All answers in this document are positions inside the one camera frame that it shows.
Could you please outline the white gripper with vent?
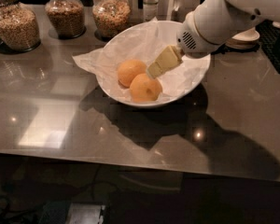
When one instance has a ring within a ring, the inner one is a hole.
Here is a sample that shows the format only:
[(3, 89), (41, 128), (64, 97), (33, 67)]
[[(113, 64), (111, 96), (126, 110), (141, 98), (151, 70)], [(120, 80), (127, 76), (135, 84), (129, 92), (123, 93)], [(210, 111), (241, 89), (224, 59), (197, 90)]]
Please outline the white gripper with vent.
[(176, 32), (177, 45), (167, 46), (147, 67), (147, 75), (157, 78), (182, 64), (184, 53), (192, 58), (199, 59), (216, 51), (219, 45), (210, 43), (196, 28), (194, 13), (190, 12), (181, 27)]

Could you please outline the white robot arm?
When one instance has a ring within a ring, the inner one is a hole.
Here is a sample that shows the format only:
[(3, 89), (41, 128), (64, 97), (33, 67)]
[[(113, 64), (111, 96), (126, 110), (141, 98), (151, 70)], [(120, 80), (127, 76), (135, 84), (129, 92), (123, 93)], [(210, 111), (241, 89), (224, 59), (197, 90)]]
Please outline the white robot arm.
[(204, 0), (177, 30), (177, 44), (165, 48), (147, 68), (147, 74), (162, 76), (178, 67), (184, 54), (202, 58), (265, 20), (280, 22), (280, 0)]

